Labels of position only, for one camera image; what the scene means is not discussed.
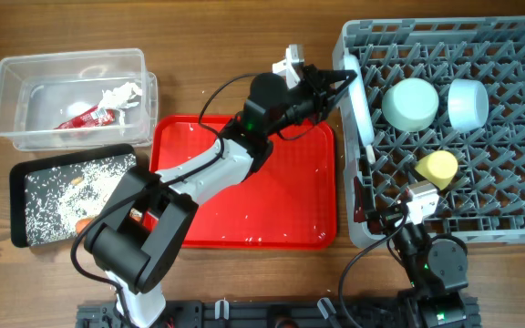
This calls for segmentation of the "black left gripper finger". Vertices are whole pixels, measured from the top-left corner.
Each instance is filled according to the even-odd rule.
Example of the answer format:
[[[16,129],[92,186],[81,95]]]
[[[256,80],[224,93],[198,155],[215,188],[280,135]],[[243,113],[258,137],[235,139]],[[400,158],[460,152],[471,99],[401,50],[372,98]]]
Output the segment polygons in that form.
[[[349,75],[339,87],[333,90],[332,95],[327,98],[327,103],[325,107],[325,113],[327,115],[329,115],[331,111],[335,108],[335,106],[342,99],[342,97],[347,92],[347,89],[356,80],[356,78],[357,75]]]
[[[350,84],[357,77],[354,70],[319,70],[318,75],[321,85],[332,85],[339,82]]]

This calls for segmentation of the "light blue plate with rice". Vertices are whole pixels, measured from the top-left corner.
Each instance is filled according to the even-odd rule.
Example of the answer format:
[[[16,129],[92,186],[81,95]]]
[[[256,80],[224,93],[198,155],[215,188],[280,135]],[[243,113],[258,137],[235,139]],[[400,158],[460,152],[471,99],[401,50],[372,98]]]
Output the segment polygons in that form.
[[[375,133],[359,61],[353,55],[345,55],[343,63],[345,70],[354,71],[356,74],[355,79],[348,87],[348,93],[359,137],[364,147],[372,146]]]

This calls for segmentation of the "mint green bowl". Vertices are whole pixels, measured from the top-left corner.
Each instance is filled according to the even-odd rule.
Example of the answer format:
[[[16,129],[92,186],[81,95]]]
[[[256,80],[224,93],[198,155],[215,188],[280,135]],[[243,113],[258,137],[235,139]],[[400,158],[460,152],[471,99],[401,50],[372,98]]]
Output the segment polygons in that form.
[[[407,78],[384,95],[382,113],[394,128],[418,132],[428,128],[438,112],[439,96],[432,84],[421,78]]]

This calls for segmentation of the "yellow plastic cup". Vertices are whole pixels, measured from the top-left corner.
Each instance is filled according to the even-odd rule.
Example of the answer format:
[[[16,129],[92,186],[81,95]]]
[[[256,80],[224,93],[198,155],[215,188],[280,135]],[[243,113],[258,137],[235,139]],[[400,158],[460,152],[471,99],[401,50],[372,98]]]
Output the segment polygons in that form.
[[[452,153],[438,150],[422,158],[415,170],[439,190],[444,190],[458,172],[458,161]]]

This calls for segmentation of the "light blue bowl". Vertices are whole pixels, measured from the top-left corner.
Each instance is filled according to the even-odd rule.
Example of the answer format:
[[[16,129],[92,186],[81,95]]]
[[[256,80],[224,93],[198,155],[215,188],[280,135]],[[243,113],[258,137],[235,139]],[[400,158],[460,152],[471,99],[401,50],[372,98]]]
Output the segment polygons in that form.
[[[451,127],[461,133],[483,127],[489,117],[485,86],[477,80],[453,80],[448,91],[448,117]]]

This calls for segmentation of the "white tissue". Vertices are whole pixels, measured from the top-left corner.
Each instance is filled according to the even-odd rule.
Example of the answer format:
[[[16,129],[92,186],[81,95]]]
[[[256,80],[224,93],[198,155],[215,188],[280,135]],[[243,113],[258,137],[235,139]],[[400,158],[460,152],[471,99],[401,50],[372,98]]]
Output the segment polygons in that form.
[[[126,82],[120,87],[105,90],[97,109],[112,109],[118,112],[118,123],[125,124],[125,110],[134,108],[139,104],[143,91],[140,86],[133,82]]]

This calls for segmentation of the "red snack wrapper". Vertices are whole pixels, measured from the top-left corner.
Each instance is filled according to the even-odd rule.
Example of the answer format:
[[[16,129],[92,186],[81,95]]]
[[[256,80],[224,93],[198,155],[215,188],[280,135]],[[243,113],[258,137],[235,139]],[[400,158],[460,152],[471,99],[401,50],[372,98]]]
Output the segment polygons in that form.
[[[57,126],[57,129],[95,128],[103,127],[115,121],[113,109],[104,109],[94,106],[82,114]]]

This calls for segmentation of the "orange carrot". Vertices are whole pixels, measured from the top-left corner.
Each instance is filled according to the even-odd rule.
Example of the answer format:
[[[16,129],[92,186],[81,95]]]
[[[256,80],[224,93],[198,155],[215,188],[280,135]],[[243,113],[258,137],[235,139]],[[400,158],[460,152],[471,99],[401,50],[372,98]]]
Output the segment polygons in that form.
[[[80,233],[82,230],[84,230],[88,226],[88,224],[93,220],[94,217],[87,217],[85,219],[79,220],[75,225],[76,233]]]

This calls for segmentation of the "white plastic spoon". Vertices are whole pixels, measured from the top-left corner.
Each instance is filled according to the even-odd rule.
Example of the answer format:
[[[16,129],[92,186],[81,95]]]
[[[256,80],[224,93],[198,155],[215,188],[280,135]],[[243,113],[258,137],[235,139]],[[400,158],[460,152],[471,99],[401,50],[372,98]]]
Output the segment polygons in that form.
[[[375,155],[373,146],[367,145],[365,147],[365,152],[366,152],[366,158],[367,158],[368,163],[370,165],[374,165],[376,163],[376,155]]]

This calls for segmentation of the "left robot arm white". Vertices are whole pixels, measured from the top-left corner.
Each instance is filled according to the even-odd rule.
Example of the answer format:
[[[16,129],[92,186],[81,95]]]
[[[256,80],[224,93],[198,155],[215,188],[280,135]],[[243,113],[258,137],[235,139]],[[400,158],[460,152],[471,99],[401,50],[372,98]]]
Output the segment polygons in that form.
[[[313,65],[294,72],[299,79],[293,86],[277,73],[249,74],[242,111],[214,133],[209,149],[172,169],[129,169],[104,209],[80,229],[72,264],[90,280],[115,288],[123,326],[150,327],[165,310],[160,283],[198,208],[259,171],[273,152],[273,135],[326,120],[358,79],[353,70]]]

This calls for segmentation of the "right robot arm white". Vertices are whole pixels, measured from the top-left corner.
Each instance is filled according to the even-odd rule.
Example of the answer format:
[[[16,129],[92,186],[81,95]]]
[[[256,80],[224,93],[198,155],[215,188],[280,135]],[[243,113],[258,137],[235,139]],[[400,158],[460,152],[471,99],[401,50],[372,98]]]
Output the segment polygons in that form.
[[[359,180],[355,185],[355,216],[384,238],[361,250],[346,264],[338,282],[338,301],[353,326],[357,321],[345,305],[345,278],[354,264],[385,244],[404,268],[411,283],[396,298],[400,314],[410,327],[458,327],[470,318],[461,291],[468,287],[468,248],[450,235],[428,234],[423,220],[435,214],[438,188],[421,180],[407,187],[407,195],[384,210],[377,210]]]

